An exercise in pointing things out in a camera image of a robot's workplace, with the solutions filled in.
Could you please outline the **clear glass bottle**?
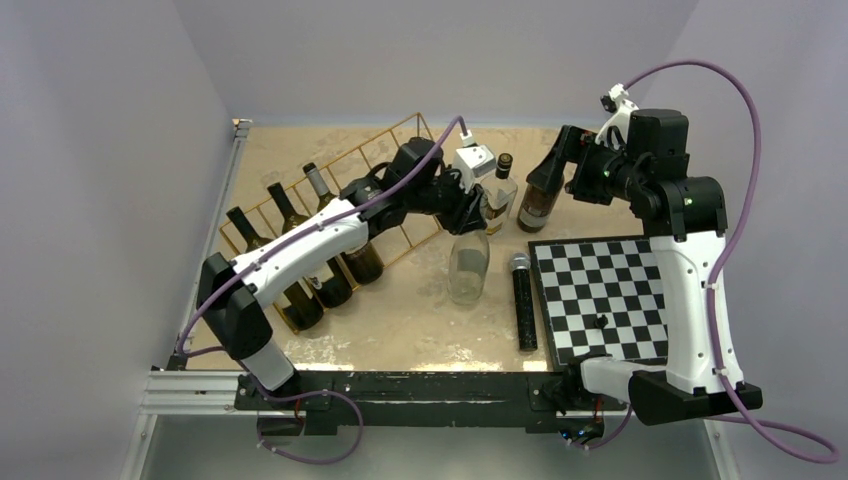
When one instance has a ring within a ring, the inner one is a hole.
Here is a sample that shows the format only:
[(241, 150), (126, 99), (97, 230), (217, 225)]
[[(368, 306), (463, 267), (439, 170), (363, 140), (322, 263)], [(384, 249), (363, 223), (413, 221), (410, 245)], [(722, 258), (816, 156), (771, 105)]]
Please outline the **clear glass bottle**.
[(448, 294), (458, 305), (473, 305), (483, 294), (490, 264), (490, 243), (484, 230), (458, 236), (451, 249)]

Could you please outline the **green wine bottle silver neck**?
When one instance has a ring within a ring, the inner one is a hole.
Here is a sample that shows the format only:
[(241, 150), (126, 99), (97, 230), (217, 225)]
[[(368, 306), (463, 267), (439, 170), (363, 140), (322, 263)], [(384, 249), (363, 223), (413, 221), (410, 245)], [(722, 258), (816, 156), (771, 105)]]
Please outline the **green wine bottle silver neck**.
[[(314, 163), (307, 163), (302, 170), (317, 196), (317, 210), (321, 211), (336, 198), (336, 195), (330, 191), (328, 184)], [(344, 261), (353, 280), (359, 285), (367, 285), (376, 281), (384, 272), (383, 261), (370, 242), (356, 250), (341, 253), (340, 258)]]

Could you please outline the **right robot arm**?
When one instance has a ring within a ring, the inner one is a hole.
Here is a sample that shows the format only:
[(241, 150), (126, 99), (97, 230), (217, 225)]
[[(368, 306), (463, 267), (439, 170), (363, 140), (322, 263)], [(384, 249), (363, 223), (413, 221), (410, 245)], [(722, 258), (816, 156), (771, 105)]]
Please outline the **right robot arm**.
[(529, 245), (560, 373), (540, 394), (561, 412), (606, 399), (658, 425), (763, 405), (728, 325), (724, 193), (688, 174), (688, 127), (668, 109), (639, 110), (609, 135), (566, 125), (528, 177), (578, 201), (622, 200), (642, 225), (639, 236)]

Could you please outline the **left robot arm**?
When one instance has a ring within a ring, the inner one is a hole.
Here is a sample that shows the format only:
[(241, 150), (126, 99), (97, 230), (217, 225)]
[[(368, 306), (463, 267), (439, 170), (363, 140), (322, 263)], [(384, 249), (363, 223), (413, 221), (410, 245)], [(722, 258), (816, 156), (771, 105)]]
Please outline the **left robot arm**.
[(409, 214), (434, 217), (452, 235), (482, 231), (481, 178), (495, 166), (492, 151), (464, 141), (448, 166), (437, 142), (415, 137), (392, 161), (351, 181), (303, 225), (232, 260), (220, 254), (202, 264), (196, 306), (229, 357), (259, 383), (272, 408), (297, 399), (297, 371), (272, 340), (264, 310), (287, 288), (335, 257), (401, 225)]

